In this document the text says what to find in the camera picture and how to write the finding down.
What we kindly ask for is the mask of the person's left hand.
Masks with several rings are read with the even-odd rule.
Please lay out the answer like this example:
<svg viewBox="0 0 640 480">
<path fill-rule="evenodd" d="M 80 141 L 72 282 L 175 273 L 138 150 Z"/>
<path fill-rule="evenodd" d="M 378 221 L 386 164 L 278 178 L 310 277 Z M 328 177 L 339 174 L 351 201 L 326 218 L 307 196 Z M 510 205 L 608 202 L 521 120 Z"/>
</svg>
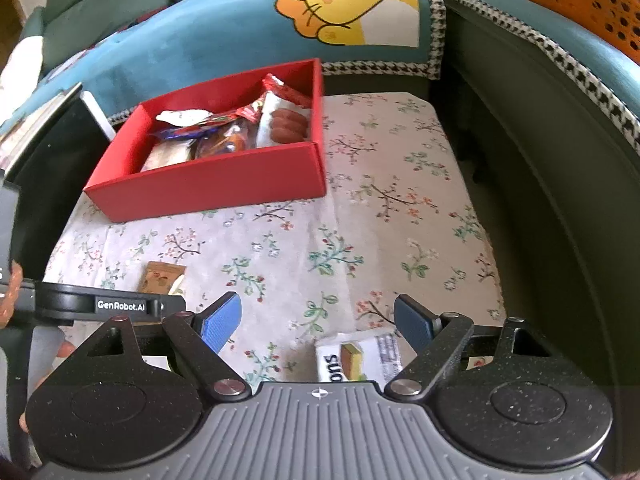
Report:
<svg viewBox="0 0 640 480">
<path fill-rule="evenodd" d="M 13 261 L 11 264 L 11 277 L 9 279 L 8 288 L 6 292 L 1 293 L 1 330 L 4 330 L 6 326 L 9 325 L 12 316 L 15 311 L 15 304 L 17 302 L 18 296 L 20 296 L 20 287 L 23 281 L 23 269 L 16 262 Z M 62 340 L 60 346 L 58 347 L 58 352 L 56 352 L 55 359 L 66 359 L 68 358 L 74 351 L 76 347 L 68 340 Z M 37 389 L 42 385 L 42 383 L 51 375 L 53 370 L 53 364 L 47 370 L 47 374 L 42 375 L 36 382 L 34 389 Z M 18 419 L 18 424 L 20 425 L 21 430 L 25 434 L 29 433 L 27 420 L 26 420 L 26 412 L 23 412 Z"/>
</svg>

